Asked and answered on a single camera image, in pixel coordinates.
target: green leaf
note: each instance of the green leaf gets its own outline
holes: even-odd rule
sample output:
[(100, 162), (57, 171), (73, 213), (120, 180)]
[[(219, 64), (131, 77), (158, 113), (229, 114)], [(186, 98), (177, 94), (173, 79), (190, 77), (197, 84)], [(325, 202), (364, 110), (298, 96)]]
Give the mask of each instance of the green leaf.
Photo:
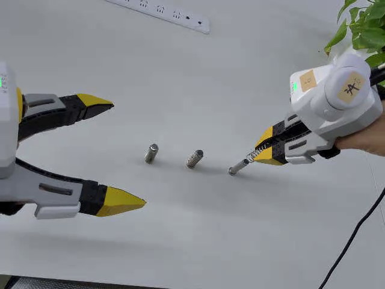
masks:
[(385, 15), (385, 2), (375, 2), (368, 10), (368, 20), (382, 18)]
[(345, 11), (346, 8), (348, 8), (351, 4), (355, 3), (357, 0), (345, 0), (344, 5), (338, 12), (338, 17), (337, 17), (337, 23), (342, 15), (342, 13)]
[(330, 42), (325, 46), (324, 51), (329, 56), (331, 51), (331, 47), (339, 43), (343, 38), (345, 38), (347, 34), (347, 20), (345, 19), (340, 27), (338, 28), (334, 37), (330, 40)]
[(377, 67), (385, 63), (385, 52), (380, 54), (374, 54), (366, 59), (366, 62), (370, 67)]
[(359, 19), (357, 21), (357, 24), (361, 24), (362, 25), (364, 23), (365, 18), (366, 18), (366, 10), (365, 11), (360, 11), (360, 13), (359, 13), (360, 17), (359, 17)]
[(362, 41), (361, 37), (352, 40), (353, 48), (355, 50), (367, 49), (368, 46)]
[(356, 21), (356, 18), (357, 18), (359, 11), (360, 11), (359, 7), (354, 7), (354, 8), (349, 10), (351, 23), (354, 23)]
[(376, 50), (385, 46), (385, 30), (381, 28), (367, 28), (361, 32), (360, 37), (365, 48)]
[(377, 50), (374, 48), (369, 48), (368, 51), (366, 51), (366, 53), (369, 53), (369, 54), (374, 53), (374, 52), (377, 52)]

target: white power strip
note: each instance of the white power strip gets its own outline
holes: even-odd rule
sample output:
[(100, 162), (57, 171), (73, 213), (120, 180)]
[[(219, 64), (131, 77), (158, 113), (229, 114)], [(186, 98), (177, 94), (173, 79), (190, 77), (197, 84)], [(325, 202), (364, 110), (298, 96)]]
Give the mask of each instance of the white power strip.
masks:
[(144, 14), (148, 14), (184, 27), (209, 34), (210, 22), (207, 18), (183, 11), (181, 8), (164, 5), (160, 0), (106, 0)]

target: black cable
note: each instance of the black cable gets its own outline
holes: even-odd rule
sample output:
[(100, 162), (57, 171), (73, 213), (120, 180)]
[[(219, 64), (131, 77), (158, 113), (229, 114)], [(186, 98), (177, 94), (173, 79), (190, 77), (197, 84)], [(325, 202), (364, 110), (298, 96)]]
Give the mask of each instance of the black cable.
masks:
[(385, 87), (382, 85), (377, 85), (378, 95), (382, 101), (385, 101)]
[(372, 71), (371, 86), (379, 84), (380, 82), (383, 82), (383, 81), (385, 81), (385, 69), (381, 69), (376, 72)]
[(380, 194), (380, 196), (378, 197), (378, 199), (375, 201), (375, 203), (373, 204), (373, 206), (370, 208), (370, 210), (365, 214), (365, 216), (362, 217), (362, 219), (357, 223), (356, 227), (354, 228), (354, 231), (353, 233), (351, 234), (348, 242), (346, 243), (345, 247), (343, 248), (341, 254), (339, 254), (337, 260), (334, 262), (333, 266), (330, 268), (329, 272), (327, 273), (324, 281), (322, 282), (321, 286), (319, 286), (318, 289), (323, 289), (327, 283), (327, 281), (329, 280), (331, 274), (333, 274), (333, 271), (335, 270), (335, 268), (337, 267), (337, 265), (340, 263), (341, 259), (343, 258), (343, 256), (345, 256), (347, 250), (349, 249), (351, 243), (353, 242), (354, 238), (356, 237), (361, 225), (366, 221), (367, 218), (369, 218), (371, 216), (371, 214), (374, 212), (374, 210), (376, 209), (376, 207), (380, 204), (380, 202), (383, 200), (385, 196), (385, 188), (383, 190), (383, 192)]

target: spring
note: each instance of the spring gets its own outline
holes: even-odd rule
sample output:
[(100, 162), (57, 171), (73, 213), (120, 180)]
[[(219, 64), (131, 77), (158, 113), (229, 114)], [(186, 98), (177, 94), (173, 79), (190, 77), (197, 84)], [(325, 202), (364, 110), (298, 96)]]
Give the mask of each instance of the spring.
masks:
[(149, 150), (144, 157), (144, 160), (147, 164), (152, 164), (154, 162), (155, 156), (158, 153), (159, 147), (153, 143), (150, 145)]
[(193, 169), (196, 164), (203, 158), (203, 151), (202, 150), (197, 150), (193, 153), (192, 156), (190, 156), (186, 162), (186, 166), (189, 169)]
[(265, 149), (267, 149), (269, 147), (269, 143), (265, 143), (263, 146), (261, 146), (260, 148), (256, 149), (255, 151), (252, 151), (250, 152), (247, 156), (246, 156), (246, 160), (248, 160), (250, 163), (253, 163), (255, 162), (255, 158), (258, 157), (258, 155)]

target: label with chinese character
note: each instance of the label with chinese character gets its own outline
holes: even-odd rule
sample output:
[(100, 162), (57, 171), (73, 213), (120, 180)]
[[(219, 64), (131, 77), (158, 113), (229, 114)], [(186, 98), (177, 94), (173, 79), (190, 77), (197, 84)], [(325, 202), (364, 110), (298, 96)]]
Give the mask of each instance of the label with chinese character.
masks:
[(302, 92), (307, 92), (309, 89), (317, 86), (313, 69), (301, 75), (300, 77)]
[(356, 97), (364, 83), (365, 78), (361, 74), (353, 71), (352, 73), (350, 73), (348, 80), (345, 82), (340, 92), (338, 93), (338, 98), (341, 101), (350, 104)]

